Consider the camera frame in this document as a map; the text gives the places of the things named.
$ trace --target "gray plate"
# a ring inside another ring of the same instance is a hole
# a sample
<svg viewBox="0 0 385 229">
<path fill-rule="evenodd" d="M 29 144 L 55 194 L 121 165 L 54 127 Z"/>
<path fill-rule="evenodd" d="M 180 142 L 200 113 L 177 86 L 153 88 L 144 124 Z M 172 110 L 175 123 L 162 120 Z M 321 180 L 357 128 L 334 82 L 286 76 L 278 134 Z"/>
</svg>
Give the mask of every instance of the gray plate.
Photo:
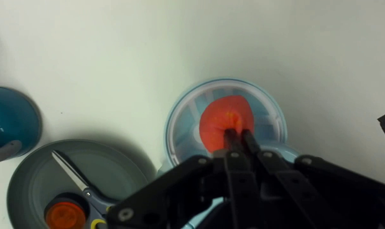
<svg viewBox="0 0 385 229">
<path fill-rule="evenodd" d="M 64 152 L 105 195 L 122 199 L 152 179 L 124 151 L 91 141 L 59 141 L 38 148 L 17 167 L 8 189 L 8 211 L 15 229 L 45 229 L 43 209 L 59 193 L 78 186 L 52 158 Z"/>
</svg>

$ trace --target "blue container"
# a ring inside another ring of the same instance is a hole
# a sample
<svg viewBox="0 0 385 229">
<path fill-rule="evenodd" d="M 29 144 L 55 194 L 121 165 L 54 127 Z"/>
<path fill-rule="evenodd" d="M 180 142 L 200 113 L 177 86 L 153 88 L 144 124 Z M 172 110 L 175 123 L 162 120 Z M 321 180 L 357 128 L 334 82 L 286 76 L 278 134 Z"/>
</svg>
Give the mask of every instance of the blue container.
<svg viewBox="0 0 385 229">
<path fill-rule="evenodd" d="M 0 161 L 28 152 L 42 130 L 41 115 L 24 94 L 0 87 Z"/>
</svg>

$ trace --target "white background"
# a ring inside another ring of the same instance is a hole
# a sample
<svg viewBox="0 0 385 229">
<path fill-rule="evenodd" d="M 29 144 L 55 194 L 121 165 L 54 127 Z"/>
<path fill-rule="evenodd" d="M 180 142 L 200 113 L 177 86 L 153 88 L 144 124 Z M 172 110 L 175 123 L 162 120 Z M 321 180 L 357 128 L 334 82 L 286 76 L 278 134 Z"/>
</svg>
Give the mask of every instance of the white background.
<svg viewBox="0 0 385 229">
<path fill-rule="evenodd" d="M 265 87 L 298 152 L 385 181 L 385 0 L 0 0 L 0 85 L 38 104 L 40 144 L 115 137 L 158 166 L 176 99 L 219 76 Z"/>
</svg>

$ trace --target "orange bottle cap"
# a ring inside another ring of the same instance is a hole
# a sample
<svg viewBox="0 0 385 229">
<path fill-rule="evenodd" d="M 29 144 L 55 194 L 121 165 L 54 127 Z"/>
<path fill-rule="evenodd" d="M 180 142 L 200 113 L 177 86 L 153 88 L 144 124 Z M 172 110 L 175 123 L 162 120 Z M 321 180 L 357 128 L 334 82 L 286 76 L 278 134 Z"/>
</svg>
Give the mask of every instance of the orange bottle cap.
<svg viewBox="0 0 385 229">
<path fill-rule="evenodd" d="M 69 200 L 57 202 L 46 212 L 50 229 L 82 229 L 85 221 L 83 208 Z"/>
<path fill-rule="evenodd" d="M 209 152 L 224 148 L 224 130 L 254 132 L 254 114 L 249 101 L 241 95 L 223 96 L 212 101 L 200 118 L 200 137 Z"/>
</svg>

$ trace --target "clear petri dish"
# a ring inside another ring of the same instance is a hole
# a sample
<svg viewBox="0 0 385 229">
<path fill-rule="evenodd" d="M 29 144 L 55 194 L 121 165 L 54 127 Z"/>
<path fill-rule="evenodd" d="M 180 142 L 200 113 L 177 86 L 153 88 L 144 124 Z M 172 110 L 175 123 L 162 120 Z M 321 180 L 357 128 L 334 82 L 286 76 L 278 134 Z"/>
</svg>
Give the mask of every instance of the clear petri dish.
<svg viewBox="0 0 385 229">
<path fill-rule="evenodd" d="M 166 147 L 171 165 L 177 165 L 193 155 L 210 156 L 199 134 L 200 116 L 213 100 L 227 95 L 246 97 L 254 113 L 254 136 L 260 144 L 287 141 L 288 130 L 283 111 L 267 90 L 244 80 L 210 80 L 182 95 L 170 114 Z"/>
</svg>

